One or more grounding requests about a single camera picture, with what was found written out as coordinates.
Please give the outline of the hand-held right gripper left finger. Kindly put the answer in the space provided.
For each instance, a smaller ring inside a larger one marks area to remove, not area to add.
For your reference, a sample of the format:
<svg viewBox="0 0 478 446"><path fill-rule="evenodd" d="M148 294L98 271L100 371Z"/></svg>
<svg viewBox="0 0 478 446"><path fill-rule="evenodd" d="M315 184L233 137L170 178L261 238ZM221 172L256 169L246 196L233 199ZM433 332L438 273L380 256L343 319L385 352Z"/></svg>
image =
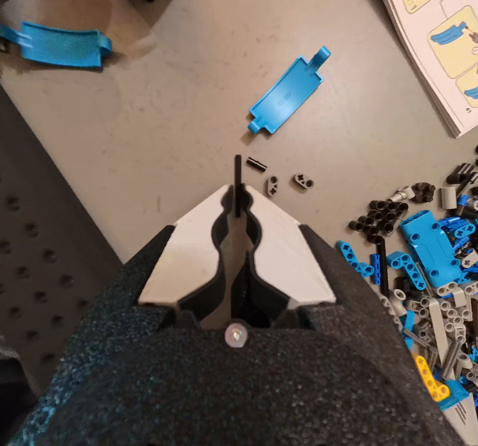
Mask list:
<svg viewBox="0 0 478 446"><path fill-rule="evenodd" d="M233 200L234 187L222 186L173 225L139 305L191 311L199 321L221 305L226 290L221 245Z"/></svg>

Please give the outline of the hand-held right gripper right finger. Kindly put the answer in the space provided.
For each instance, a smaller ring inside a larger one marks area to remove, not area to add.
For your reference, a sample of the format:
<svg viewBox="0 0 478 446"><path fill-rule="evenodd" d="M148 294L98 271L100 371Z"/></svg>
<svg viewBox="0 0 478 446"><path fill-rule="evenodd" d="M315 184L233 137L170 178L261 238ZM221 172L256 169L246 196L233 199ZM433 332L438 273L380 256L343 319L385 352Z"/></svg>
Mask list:
<svg viewBox="0 0 478 446"><path fill-rule="evenodd" d="M336 303L298 220L251 186L242 186L247 218L250 297L269 318L303 306Z"/></svg>

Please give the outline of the thin black axle rod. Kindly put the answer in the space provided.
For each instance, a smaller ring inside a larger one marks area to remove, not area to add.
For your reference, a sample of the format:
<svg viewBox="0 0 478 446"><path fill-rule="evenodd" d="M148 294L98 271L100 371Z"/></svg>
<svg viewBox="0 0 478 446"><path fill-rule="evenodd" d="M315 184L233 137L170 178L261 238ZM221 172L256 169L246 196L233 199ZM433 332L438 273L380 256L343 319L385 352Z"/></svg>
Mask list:
<svg viewBox="0 0 478 446"><path fill-rule="evenodd" d="M236 218L241 217L241 195L242 195L242 156L234 158L234 214Z"/></svg>

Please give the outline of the blue curved panel piece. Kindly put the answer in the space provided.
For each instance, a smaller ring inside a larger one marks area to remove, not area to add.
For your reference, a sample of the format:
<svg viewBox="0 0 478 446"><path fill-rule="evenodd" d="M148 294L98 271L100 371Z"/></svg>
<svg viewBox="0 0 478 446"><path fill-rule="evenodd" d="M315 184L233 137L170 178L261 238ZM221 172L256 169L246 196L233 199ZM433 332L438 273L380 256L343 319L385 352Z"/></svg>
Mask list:
<svg viewBox="0 0 478 446"><path fill-rule="evenodd" d="M265 130L274 134L324 81L319 68L331 52L322 46L306 60L299 56L280 79L249 109L252 120L248 129L257 134Z"/></svg>
<svg viewBox="0 0 478 446"><path fill-rule="evenodd" d="M101 68L112 41L98 30L66 30L23 21L21 29L0 26L1 39L20 47L21 56L52 66Z"/></svg>

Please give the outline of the grey desk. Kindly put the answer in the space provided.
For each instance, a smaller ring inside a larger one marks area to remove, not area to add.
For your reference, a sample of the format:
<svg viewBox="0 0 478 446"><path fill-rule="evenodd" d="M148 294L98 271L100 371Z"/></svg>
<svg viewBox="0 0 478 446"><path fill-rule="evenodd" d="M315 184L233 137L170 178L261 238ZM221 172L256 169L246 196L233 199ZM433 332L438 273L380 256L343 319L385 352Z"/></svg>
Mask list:
<svg viewBox="0 0 478 446"><path fill-rule="evenodd" d="M477 127L448 133L377 3L1 0L14 28L26 8L27 21L112 41L93 69L40 65L13 48L1 55L1 88L122 263L12 445L465 445L374 288L335 247L370 247L346 233L365 204L441 183L458 143L477 143ZM274 134L253 134L249 109L322 46L322 84ZM234 187L236 155L242 186L305 225L335 304L278 318L254 306L252 243L233 200L221 305L201 321L139 305L173 225Z"/></svg>

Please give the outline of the pile of loose brick pieces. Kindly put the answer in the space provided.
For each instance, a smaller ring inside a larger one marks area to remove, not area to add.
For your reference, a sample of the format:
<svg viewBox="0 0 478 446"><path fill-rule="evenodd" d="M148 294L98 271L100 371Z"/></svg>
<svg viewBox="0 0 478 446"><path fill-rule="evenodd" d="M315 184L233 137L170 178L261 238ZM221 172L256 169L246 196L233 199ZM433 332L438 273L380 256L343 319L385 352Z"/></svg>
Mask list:
<svg viewBox="0 0 478 446"><path fill-rule="evenodd" d="M467 445L477 445L477 176L476 159L441 188L419 182L372 200L348 224L374 245L368 263L336 243L378 289L425 388Z"/></svg>

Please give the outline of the white instruction booklet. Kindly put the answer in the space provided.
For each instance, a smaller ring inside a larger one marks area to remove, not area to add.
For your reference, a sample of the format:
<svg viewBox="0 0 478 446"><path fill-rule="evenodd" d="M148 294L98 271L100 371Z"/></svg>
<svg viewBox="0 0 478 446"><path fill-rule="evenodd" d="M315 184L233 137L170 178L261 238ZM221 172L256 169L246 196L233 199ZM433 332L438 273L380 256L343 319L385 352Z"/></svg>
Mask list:
<svg viewBox="0 0 478 446"><path fill-rule="evenodd" d="M383 0L451 133L478 124L478 0Z"/></svg>

